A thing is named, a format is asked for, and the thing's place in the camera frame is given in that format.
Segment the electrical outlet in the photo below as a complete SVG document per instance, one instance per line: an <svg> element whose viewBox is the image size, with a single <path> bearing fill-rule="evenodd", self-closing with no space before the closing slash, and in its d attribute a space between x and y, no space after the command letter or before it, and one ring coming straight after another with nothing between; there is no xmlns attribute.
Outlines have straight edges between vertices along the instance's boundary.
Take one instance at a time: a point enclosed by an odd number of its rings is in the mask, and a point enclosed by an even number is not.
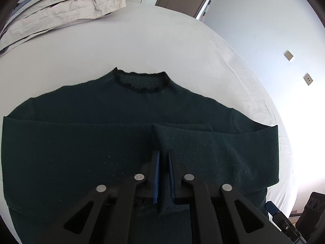
<svg viewBox="0 0 325 244"><path fill-rule="evenodd" d="M308 85L310 85L313 82L313 79L311 78L311 76L308 73L306 73L306 75L303 78Z"/></svg>
<svg viewBox="0 0 325 244"><path fill-rule="evenodd" d="M289 50L287 50L284 55L288 59L288 61L292 61L292 59L294 58L294 56L291 54Z"/></svg>

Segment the black mechanical device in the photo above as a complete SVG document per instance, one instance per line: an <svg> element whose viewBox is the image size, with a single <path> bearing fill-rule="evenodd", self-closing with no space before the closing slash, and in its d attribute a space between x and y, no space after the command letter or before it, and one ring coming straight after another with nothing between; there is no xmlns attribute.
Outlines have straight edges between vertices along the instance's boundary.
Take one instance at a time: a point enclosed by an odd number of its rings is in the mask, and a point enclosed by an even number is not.
<svg viewBox="0 0 325 244"><path fill-rule="evenodd" d="M59 218L35 244L128 244L136 210L158 202L159 152L139 174L120 186L99 185ZM189 173L169 151L171 197L176 205L189 204L192 243L195 244L303 244L300 233L272 202L269 220L236 188L220 188Z"/></svg>

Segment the white bed sheet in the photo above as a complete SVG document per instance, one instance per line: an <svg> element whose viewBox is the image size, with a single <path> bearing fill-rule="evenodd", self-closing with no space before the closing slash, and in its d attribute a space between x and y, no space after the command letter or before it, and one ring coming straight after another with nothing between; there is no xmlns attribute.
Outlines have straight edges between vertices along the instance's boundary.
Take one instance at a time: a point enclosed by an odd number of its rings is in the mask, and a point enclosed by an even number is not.
<svg viewBox="0 0 325 244"><path fill-rule="evenodd" d="M268 188L267 200L290 214L297 196L294 158L275 105L239 55L213 30L187 15L127 3L102 19L25 42L0 58L0 116L30 97L99 78L116 66L126 72L166 71L182 87L262 124L278 124L280 182ZM17 236L3 190L0 212Z"/></svg>

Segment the dark green sweater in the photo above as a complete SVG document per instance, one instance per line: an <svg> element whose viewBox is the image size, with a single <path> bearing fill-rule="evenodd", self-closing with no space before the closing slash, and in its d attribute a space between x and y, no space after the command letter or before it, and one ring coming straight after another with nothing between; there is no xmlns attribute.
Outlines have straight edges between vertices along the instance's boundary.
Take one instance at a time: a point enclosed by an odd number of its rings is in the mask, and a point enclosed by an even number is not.
<svg viewBox="0 0 325 244"><path fill-rule="evenodd" d="M164 72L114 69L30 98L4 117L4 194L23 244L90 189L138 173L156 146L163 157L175 149L208 182L232 183L261 211L266 188L278 182L276 126L194 94ZM188 218L168 201L162 215L142 210L135 243L190 243Z"/></svg>

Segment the wall plate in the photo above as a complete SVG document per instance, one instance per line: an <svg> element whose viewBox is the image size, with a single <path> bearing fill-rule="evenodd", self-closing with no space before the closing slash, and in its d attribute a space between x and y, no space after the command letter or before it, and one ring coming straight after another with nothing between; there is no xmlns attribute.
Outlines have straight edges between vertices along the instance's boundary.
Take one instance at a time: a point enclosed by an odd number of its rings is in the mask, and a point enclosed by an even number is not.
<svg viewBox="0 0 325 244"><path fill-rule="evenodd" d="M303 78L308 85L310 85L313 82L313 79L311 78L311 76L308 73L306 73L306 75Z"/></svg>
<svg viewBox="0 0 325 244"><path fill-rule="evenodd" d="M288 59L288 61L291 61L294 58L294 56L291 54L289 50L287 50L284 55Z"/></svg>

